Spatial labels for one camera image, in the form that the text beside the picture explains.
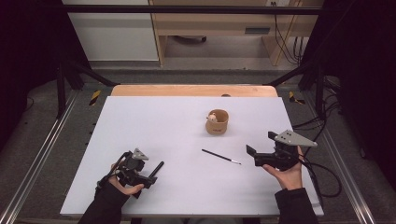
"person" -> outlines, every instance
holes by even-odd
[[[281,191],[275,194],[276,203],[279,208],[279,224],[317,224],[318,219],[309,201],[307,192],[303,187],[302,165],[300,162],[289,170],[279,171],[274,167],[264,164],[262,167],[268,174],[272,175],[279,182]],[[123,187],[119,180],[113,175],[97,192],[93,202],[85,211],[78,224],[120,224],[121,208],[133,194],[139,192],[144,185],[136,185],[132,188]],[[168,219],[167,223],[240,223],[241,221],[233,218],[219,218],[203,220],[195,218],[190,220]],[[147,223],[163,223],[156,219],[145,220]]]

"hand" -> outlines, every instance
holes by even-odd
[[[303,159],[303,152],[300,147],[298,148],[298,153],[300,155],[300,160]],[[301,163],[297,162],[293,167],[286,171],[278,171],[274,167],[264,164],[262,168],[267,171],[270,175],[273,175],[280,184],[282,189],[300,189],[303,187],[303,178],[301,172]]]
[[[139,192],[143,187],[145,187],[143,184],[139,184],[136,186],[133,186],[131,188],[125,188],[122,186],[122,184],[120,184],[119,180],[117,179],[117,177],[115,175],[112,175],[109,179],[108,182],[110,182],[110,184],[112,184],[114,187],[116,187],[116,189],[118,189],[119,191],[121,191],[123,194],[125,195],[133,195],[136,194],[137,192]]]

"gray carpet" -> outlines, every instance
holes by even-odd
[[[212,84],[262,84],[281,76],[281,72],[273,73],[257,71],[195,71],[195,72],[161,72],[161,71],[103,71],[102,75],[111,77],[113,81],[122,83],[212,83]],[[47,221],[72,220],[60,216],[67,189],[70,187],[80,160],[91,138],[94,124],[99,118],[102,106],[111,92],[96,81],[84,77],[86,85],[78,91],[78,98],[73,110],[63,126],[51,153],[49,154],[40,176],[35,182],[30,194],[21,208],[16,223],[34,223],[38,219]],[[289,92],[293,90],[296,99],[305,99],[311,92],[298,92],[291,85],[280,86],[277,91],[282,96],[288,110],[290,121],[299,124],[314,117],[308,105],[300,105],[289,101]],[[92,94],[101,90],[95,105],[89,105]],[[55,82],[47,83],[30,92],[35,100],[32,107],[26,111],[21,122],[6,147],[0,155],[0,211],[3,211],[12,199],[17,187],[24,178],[35,154],[45,141],[57,113],[57,98]],[[376,163],[364,160],[359,153],[359,145],[353,137],[345,118],[334,110],[327,123],[327,130],[341,151],[347,167],[359,186],[364,200],[367,202],[376,223],[396,223],[396,194],[381,175]],[[296,131],[308,138],[314,138],[318,128]],[[333,164],[329,151],[323,139],[318,139],[318,148],[311,149],[309,159],[332,170]],[[316,169],[320,189],[323,193],[333,194],[337,190],[331,175]],[[336,198],[323,198],[325,216],[320,223],[360,223],[354,208],[343,190]],[[263,220],[263,223],[274,223],[274,219]]]

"white tabletop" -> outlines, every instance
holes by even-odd
[[[223,135],[205,130],[206,115],[212,109],[229,113]],[[110,165],[123,152],[139,147],[149,157],[141,175],[148,176],[161,161],[164,166],[150,189],[123,206],[126,216],[277,215],[274,194],[280,186],[254,166],[246,145],[272,153],[275,143],[267,133],[285,130],[291,130],[290,121],[278,97],[109,96],[61,214],[82,216],[93,200],[96,182]],[[242,165],[204,153],[202,148]],[[321,216],[317,194],[303,171],[304,186]]]

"hazard tape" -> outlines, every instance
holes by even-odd
[[[292,103],[298,103],[300,105],[305,105],[305,100],[297,100],[294,97],[294,93],[292,91],[289,92],[289,101]]]
[[[100,91],[95,91],[90,101],[90,105],[95,105],[96,100],[98,99]]]

